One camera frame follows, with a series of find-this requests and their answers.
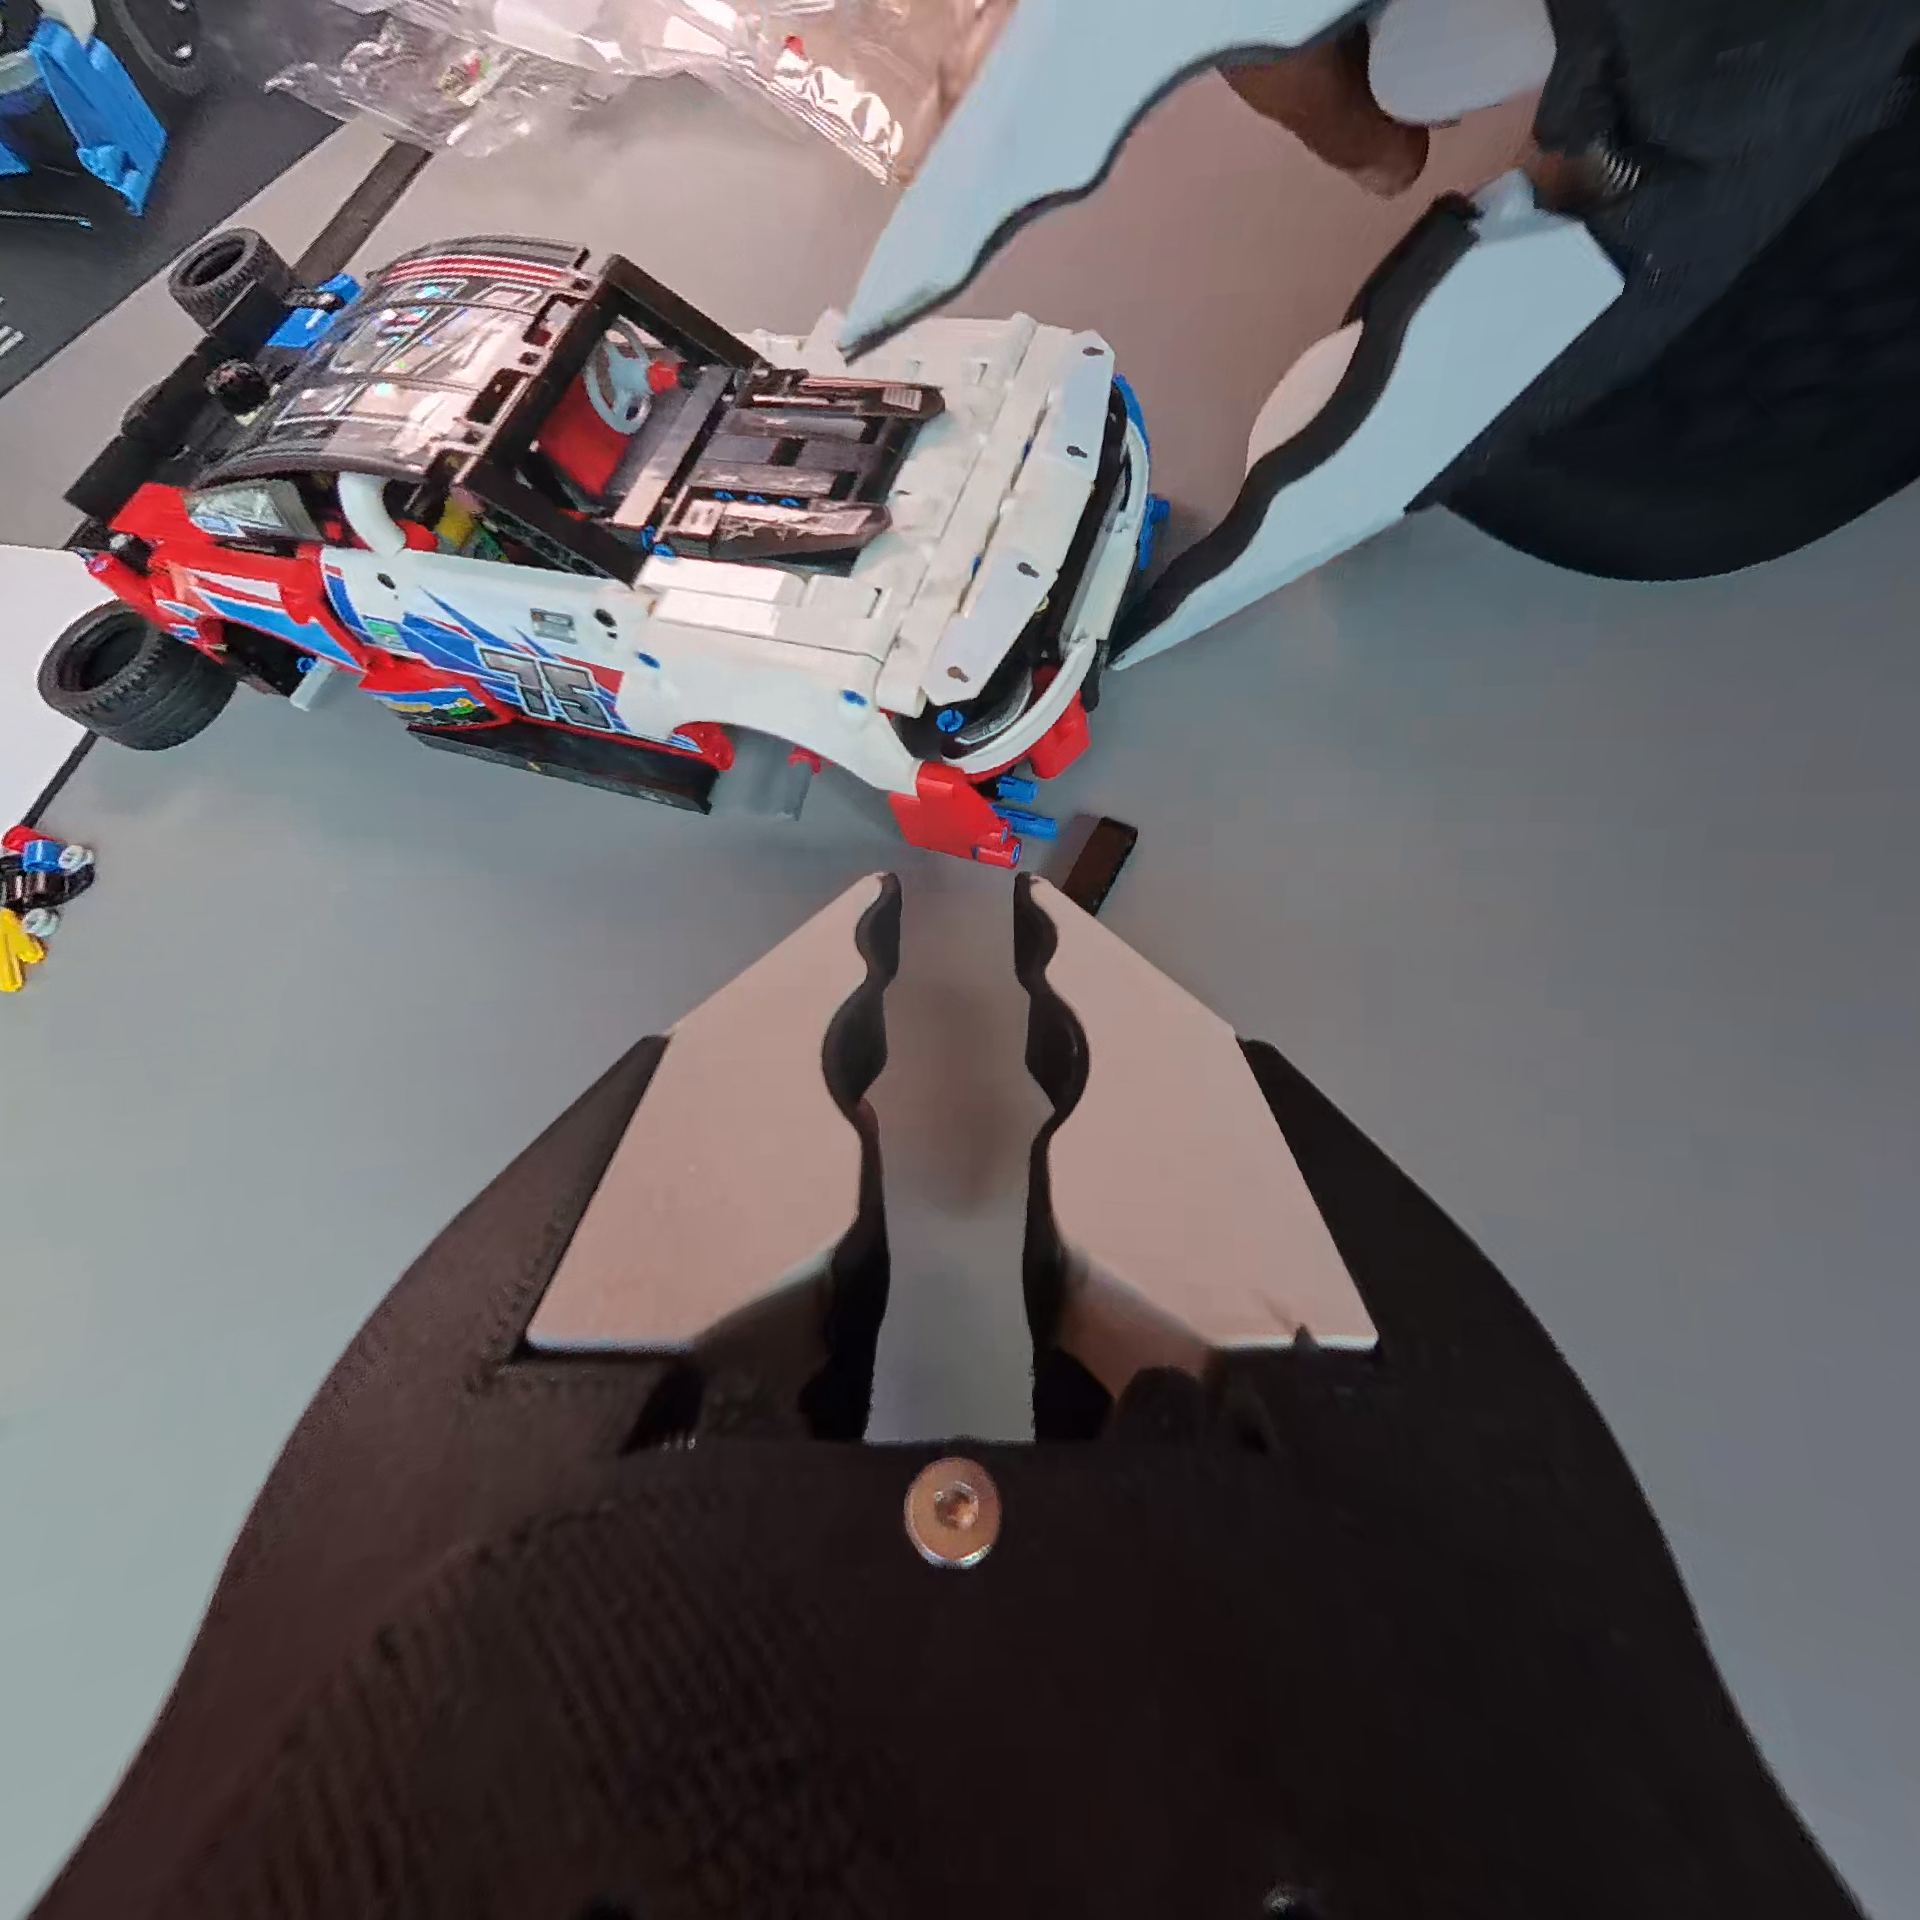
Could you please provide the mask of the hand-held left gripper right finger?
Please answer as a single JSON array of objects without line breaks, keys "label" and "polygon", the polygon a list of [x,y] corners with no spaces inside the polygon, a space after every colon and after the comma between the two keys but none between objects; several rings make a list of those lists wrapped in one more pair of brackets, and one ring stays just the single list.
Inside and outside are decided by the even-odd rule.
[{"label": "hand-held left gripper right finger", "polygon": [[1029,1151],[1023,1309],[1037,1422],[1143,1374],[1374,1354],[1376,1318],[1238,1034],[1067,894],[1015,884]]}]

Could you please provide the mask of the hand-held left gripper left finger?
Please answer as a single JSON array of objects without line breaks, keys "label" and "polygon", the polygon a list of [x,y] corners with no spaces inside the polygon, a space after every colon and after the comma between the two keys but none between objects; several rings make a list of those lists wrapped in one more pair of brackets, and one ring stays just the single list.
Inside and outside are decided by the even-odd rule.
[{"label": "hand-held left gripper left finger", "polygon": [[739,1375],[866,1419],[892,1259],[871,1092],[902,887],[872,874],[661,1038],[523,1331],[539,1356]]}]

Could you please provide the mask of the small yellow black brick assembly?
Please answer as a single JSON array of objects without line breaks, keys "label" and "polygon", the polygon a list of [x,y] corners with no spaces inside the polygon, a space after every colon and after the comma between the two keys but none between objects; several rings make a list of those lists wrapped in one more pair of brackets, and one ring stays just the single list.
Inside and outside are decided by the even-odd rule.
[{"label": "small yellow black brick assembly", "polygon": [[2,994],[43,963],[61,917],[98,878],[94,849],[15,823],[2,835]]}]

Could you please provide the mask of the person's right hand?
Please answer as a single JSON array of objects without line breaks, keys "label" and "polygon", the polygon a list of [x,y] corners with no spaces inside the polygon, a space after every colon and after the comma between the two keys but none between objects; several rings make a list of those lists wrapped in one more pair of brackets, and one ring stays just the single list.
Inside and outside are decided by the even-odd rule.
[{"label": "person's right hand", "polygon": [[1408,193],[1429,163],[1429,129],[1388,114],[1372,90],[1372,41],[1356,23],[1288,55],[1221,61],[1218,75],[1262,118],[1378,198]]}]

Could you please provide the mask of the black rubber tyre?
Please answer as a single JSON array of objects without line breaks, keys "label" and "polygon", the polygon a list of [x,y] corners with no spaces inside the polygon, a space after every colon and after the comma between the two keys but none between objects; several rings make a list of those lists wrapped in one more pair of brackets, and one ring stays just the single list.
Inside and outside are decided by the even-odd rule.
[{"label": "black rubber tyre", "polygon": [[283,311],[300,286],[295,269],[260,233],[230,227],[181,253],[167,294],[202,331],[218,331],[239,301],[259,297]]},{"label": "black rubber tyre", "polygon": [[61,718],[132,753],[168,753],[203,733],[238,691],[196,646],[111,603],[75,619],[39,668]]}]

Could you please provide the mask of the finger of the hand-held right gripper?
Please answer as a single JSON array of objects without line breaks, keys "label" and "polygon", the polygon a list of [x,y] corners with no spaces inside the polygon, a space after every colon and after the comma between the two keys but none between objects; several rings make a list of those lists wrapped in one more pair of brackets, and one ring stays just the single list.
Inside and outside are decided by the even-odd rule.
[{"label": "finger of the hand-held right gripper", "polygon": [[1356,2],[1021,2],[907,180],[848,300],[852,362],[965,293],[998,250],[1099,190],[1139,124],[1218,65],[1288,58]]},{"label": "finger of the hand-held right gripper", "polygon": [[1164,655],[1399,524],[1622,286],[1527,186],[1436,202],[1268,394],[1232,508],[1122,619],[1110,665]]}]

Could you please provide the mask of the printed car model box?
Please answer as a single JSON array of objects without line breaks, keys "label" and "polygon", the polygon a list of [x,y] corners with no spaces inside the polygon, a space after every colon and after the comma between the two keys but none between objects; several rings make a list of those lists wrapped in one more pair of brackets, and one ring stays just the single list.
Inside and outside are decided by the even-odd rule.
[{"label": "printed car model box", "polygon": [[275,79],[383,10],[5,2],[5,390],[334,131]]}]

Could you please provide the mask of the brick-built race car model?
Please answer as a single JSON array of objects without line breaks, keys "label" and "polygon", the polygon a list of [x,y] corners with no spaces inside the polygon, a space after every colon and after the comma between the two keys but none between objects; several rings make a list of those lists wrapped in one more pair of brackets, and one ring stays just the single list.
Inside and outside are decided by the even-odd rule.
[{"label": "brick-built race car model", "polygon": [[546,238],[418,246],[202,331],[71,546],[238,685],[341,678],[424,748],[672,809],[746,735],[799,794],[1054,780],[1166,511],[1139,399],[1091,329],[928,321],[851,367],[838,327],[735,334]]}]

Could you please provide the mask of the black office chair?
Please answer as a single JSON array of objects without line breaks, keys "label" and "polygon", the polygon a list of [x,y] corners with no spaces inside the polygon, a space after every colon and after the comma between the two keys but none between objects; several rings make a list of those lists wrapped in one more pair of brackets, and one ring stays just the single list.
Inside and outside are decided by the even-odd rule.
[{"label": "black office chair", "polygon": [[1560,570],[1682,582],[1779,559],[1915,481],[1915,253],[1750,278],[1456,514]]}]

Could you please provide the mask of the clear plastic bag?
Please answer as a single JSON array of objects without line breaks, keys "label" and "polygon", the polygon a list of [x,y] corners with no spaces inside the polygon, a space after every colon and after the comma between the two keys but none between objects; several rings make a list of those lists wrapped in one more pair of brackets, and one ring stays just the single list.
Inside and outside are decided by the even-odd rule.
[{"label": "clear plastic bag", "polygon": [[278,4],[267,87],[424,150],[491,156],[643,87],[698,82],[902,186],[1010,2]]}]

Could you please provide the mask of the small black flat brick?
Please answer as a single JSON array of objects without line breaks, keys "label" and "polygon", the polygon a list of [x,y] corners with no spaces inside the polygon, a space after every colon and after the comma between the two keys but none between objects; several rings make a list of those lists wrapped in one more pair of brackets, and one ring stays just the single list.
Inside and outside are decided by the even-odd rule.
[{"label": "small black flat brick", "polygon": [[1112,815],[1095,819],[1082,835],[1064,878],[1058,879],[1061,894],[1091,918],[1098,918],[1136,849],[1139,827]]}]

